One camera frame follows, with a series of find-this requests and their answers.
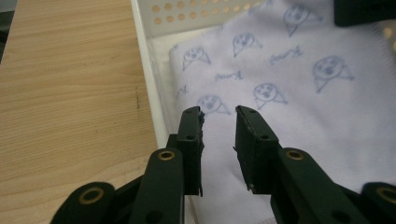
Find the towel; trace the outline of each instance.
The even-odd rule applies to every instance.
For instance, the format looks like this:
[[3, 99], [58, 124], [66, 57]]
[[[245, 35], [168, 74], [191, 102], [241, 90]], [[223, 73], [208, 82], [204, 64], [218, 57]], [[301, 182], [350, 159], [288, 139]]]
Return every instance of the towel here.
[[169, 52], [177, 106], [205, 112], [199, 223], [276, 223], [233, 150], [237, 105], [337, 184], [396, 183], [396, 66], [378, 23], [339, 28], [329, 0], [268, 0]]

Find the wooden table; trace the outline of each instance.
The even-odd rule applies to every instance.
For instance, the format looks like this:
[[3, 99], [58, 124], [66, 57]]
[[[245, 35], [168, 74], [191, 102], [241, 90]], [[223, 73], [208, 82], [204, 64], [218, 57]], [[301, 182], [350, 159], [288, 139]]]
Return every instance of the wooden table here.
[[130, 0], [19, 0], [0, 65], [0, 223], [49, 223], [157, 149]]

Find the black object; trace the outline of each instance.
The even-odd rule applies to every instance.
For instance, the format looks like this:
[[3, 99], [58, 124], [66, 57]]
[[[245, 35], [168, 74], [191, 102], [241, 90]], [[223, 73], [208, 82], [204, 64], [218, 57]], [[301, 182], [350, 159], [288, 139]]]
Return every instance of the black object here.
[[76, 189], [51, 223], [184, 223], [184, 195], [202, 193], [203, 123], [198, 106], [185, 110], [178, 133], [151, 154], [143, 176], [117, 190], [101, 182]]
[[396, 223], [396, 187], [364, 185], [358, 194], [334, 184], [312, 157], [282, 148], [259, 112], [236, 108], [235, 151], [248, 189], [271, 194], [278, 224]]
[[[278, 224], [396, 223], [395, 186], [368, 183], [361, 194], [338, 186], [308, 153], [283, 148], [259, 112], [240, 105], [236, 113], [234, 149], [247, 188], [272, 195]], [[76, 189], [51, 223], [184, 223], [184, 195], [202, 195], [203, 123], [198, 106], [187, 109], [143, 176], [119, 189], [99, 182]]]
[[334, 23], [346, 27], [396, 19], [396, 0], [334, 0]]

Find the brass screw hole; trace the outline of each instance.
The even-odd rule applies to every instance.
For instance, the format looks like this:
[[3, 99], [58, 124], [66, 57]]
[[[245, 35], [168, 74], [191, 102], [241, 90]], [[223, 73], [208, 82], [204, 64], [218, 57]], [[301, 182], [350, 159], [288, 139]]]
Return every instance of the brass screw hole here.
[[85, 190], [78, 197], [78, 201], [81, 204], [91, 204], [99, 201], [103, 195], [105, 195], [105, 191], [99, 187], [92, 187]]
[[294, 150], [286, 152], [286, 156], [295, 161], [300, 161], [304, 158], [303, 154]]
[[376, 193], [385, 201], [396, 204], [396, 189], [378, 188]]
[[389, 39], [392, 36], [392, 29], [390, 28], [384, 28], [384, 30], [382, 31], [384, 33], [384, 37], [386, 39]]
[[163, 151], [158, 154], [158, 159], [162, 161], [170, 161], [175, 157], [175, 152], [173, 151]]

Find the printed cartoon face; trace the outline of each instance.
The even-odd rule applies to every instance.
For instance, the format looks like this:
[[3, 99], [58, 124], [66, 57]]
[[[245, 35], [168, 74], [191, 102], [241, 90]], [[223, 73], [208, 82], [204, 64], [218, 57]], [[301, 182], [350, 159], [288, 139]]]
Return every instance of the printed cartoon face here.
[[198, 100], [200, 106], [205, 113], [217, 111], [221, 107], [221, 100], [218, 96], [207, 95]]
[[276, 86], [271, 83], [261, 84], [254, 89], [254, 96], [264, 102], [272, 101], [277, 96]]
[[249, 47], [253, 44], [254, 42], [254, 37], [252, 34], [249, 33], [244, 33], [241, 35], [237, 35], [234, 39], [233, 39], [233, 45], [234, 46], [239, 46], [241, 48], [244, 47]]
[[198, 60], [204, 56], [204, 50], [201, 48], [190, 49], [184, 54], [184, 60], [188, 62], [192, 62]]
[[322, 79], [332, 79], [340, 75], [344, 67], [343, 59], [337, 56], [329, 56], [315, 64], [314, 75]]
[[303, 5], [295, 5], [289, 8], [285, 13], [285, 23], [292, 25], [300, 25], [309, 16], [309, 10]]

